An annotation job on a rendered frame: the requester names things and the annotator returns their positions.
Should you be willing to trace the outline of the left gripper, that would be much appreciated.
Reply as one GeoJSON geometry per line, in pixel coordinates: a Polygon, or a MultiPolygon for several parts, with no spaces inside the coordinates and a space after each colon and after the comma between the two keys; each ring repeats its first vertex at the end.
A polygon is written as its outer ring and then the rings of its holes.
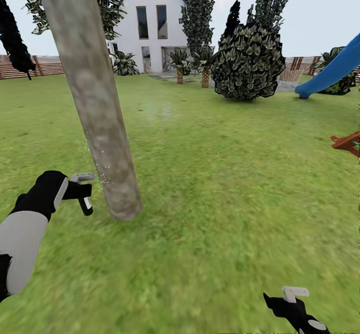
{"type": "Polygon", "coordinates": [[[82,184],[75,183],[75,189],[73,193],[67,197],[62,197],[64,200],[77,199],[77,198],[86,198],[92,195],[92,185],[91,184],[82,184]]]}

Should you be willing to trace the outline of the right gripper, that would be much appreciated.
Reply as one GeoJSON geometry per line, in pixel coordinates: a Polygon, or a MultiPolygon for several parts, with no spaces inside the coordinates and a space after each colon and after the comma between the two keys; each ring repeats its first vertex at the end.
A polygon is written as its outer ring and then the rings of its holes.
{"type": "Polygon", "coordinates": [[[296,299],[296,304],[289,303],[284,300],[284,298],[270,298],[267,294],[264,294],[264,299],[267,306],[270,309],[273,309],[273,312],[276,316],[288,319],[292,323],[292,314],[294,311],[302,311],[306,314],[305,302],[296,299]]]}

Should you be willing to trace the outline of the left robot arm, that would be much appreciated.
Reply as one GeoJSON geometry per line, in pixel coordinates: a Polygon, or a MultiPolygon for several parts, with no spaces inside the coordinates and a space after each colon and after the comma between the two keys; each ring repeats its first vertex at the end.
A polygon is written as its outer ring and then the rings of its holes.
{"type": "Polygon", "coordinates": [[[96,173],[72,174],[70,180],[59,171],[45,171],[35,185],[21,194],[15,208],[0,222],[0,302],[20,293],[30,281],[38,252],[48,226],[62,199],[92,195],[96,173]]]}

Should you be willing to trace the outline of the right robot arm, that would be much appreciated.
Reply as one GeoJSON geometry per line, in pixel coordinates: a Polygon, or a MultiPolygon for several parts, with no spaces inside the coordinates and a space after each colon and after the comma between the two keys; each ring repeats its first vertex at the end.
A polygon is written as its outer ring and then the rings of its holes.
{"type": "Polygon", "coordinates": [[[286,294],[283,298],[270,298],[264,294],[267,306],[273,309],[276,316],[288,319],[299,334],[329,334],[328,328],[306,314],[305,302],[297,297],[309,297],[307,288],[284,286],[282,291],[286,294]]]}

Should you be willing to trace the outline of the pesticide atomizer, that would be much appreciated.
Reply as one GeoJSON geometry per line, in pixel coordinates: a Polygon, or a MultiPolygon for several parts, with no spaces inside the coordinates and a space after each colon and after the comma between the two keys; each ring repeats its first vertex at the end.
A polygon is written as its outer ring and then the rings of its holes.
{"type": "Polygon", "coordinates": [[[91,205],[91,200],[89,197],[79,198],[78,201],[81,204],[84,216],[93,214],[94,210],[93,210],[93,206],[91,205]]]}

